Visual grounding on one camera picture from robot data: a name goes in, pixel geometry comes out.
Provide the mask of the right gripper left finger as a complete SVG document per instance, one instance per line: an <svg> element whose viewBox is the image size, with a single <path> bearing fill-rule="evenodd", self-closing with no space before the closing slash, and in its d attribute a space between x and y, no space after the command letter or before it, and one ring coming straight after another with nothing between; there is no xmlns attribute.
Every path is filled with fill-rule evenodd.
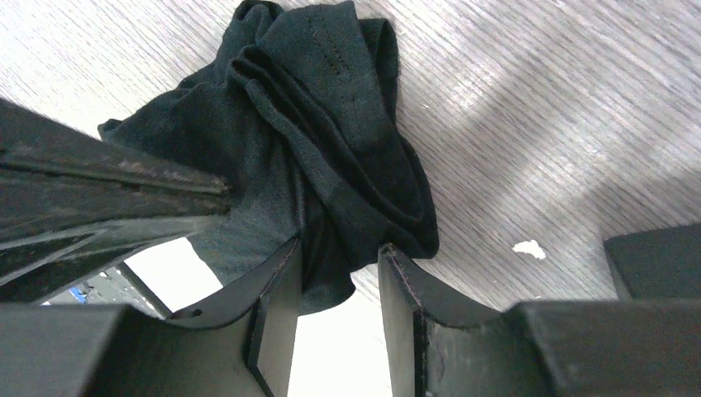
<svg viewBox="0 0 701 397"><path fill-rule="evenodd" d="M158 319L128 305L4 304L4 396L285 396L302 249L283 244L215 294Z"/></svg>

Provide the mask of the plain black underwear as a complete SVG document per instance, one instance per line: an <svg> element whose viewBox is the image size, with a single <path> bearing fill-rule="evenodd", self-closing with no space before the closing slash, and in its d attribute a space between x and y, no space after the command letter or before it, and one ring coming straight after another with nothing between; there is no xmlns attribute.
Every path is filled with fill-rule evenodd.
<svg viewBox="0 0 701 397"><path fill-rule="evenodd" d="M351 274L384 244L418 259L439 250L430 185L398 131L397 90L388 20L361 19L349 1L244 1L211 64L98 130L225 179L228 221L189 239L221 283L298 238L310 314L352 296Z"/></svg>

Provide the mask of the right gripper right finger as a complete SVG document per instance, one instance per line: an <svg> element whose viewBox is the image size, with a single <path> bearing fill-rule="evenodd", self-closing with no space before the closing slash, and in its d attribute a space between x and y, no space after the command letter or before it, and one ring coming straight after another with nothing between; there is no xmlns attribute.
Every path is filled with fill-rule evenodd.
<svg viewBox="0 0 701 397"><path fill-rule="evenodd" d="M500 312L378 252L396 396L697 396L697 300L526 301Z"/></svg>

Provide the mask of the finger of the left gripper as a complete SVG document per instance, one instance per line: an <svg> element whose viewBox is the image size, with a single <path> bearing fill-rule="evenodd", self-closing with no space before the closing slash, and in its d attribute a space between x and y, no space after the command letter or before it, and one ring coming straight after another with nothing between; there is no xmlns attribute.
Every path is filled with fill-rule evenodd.
<svg viewBox="0 0 701 397"><path fill-rule="evenodd" d="M218 177L96 140L4 98L1 164L200 194L227 190Z"/></svg>
<svg viewBox="0 0 701 397"><path fill-rule="evenodd" d="M43 302L140 251L222 222L226 189L208 183L2 168L2 302Z"/></svg>

